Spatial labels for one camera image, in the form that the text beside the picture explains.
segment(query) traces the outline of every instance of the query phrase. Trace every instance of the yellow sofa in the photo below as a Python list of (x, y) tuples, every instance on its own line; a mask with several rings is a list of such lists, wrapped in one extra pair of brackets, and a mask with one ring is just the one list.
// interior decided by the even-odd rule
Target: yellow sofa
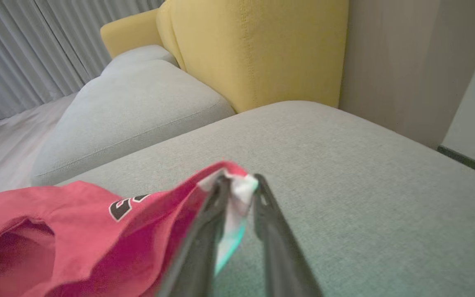
[(338, 106), (348, 0), (168, 0), (106, 24), (111, 57), (164, 46), (237, 112), (285, 100)]

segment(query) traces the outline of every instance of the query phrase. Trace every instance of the wooden floor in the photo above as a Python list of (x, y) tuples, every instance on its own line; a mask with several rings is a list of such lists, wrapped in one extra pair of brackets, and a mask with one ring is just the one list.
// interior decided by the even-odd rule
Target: wooden floor
[(0, 192), (30, 186), (34, 160), (75, 95), (0, 120)]

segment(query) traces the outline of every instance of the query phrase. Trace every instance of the gray fabric upholstery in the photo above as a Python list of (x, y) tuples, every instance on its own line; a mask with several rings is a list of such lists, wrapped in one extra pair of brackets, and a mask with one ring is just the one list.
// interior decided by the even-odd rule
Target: gray fabric upholstery
[(164, 47), (160, 45), (147, 45), (131, 49), (116, 56), (102, 71), (102, 75), (119, 75), (122, 71), (145, 65), (153, 60), (164, 60), (177, 68), (179, 67), (177, 60)]
[[(69, 181), (124, 197), (233, 160), (266, 176), (329, 297), (475, 296), (475, 171), (317, 103), (240, 113)], [(252, 216), (215, 296), (263, 295)]]
[(87, 83), (43, 146), (32, 185), (57, 184), (233, 115), (226, 100), (162, 60)]

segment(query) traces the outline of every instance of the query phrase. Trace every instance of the curtain fold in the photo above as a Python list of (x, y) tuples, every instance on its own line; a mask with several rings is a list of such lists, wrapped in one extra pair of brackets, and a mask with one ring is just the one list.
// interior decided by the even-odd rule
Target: curtain fold
[(0, 119), (74, 92), (111, 58), (100, 27), (164, 0), (0, 0)]

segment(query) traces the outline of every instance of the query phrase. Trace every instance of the yellow armrest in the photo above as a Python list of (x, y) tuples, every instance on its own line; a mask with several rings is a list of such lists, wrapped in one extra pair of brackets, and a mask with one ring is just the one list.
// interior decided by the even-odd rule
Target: yellow armrest
[(111, 58), (144, 45), (160, 45), (162, 47), (155, 22), (158, 9), (119, 19), (105, 24), (100, 29), (102, 41), (104, 41)]

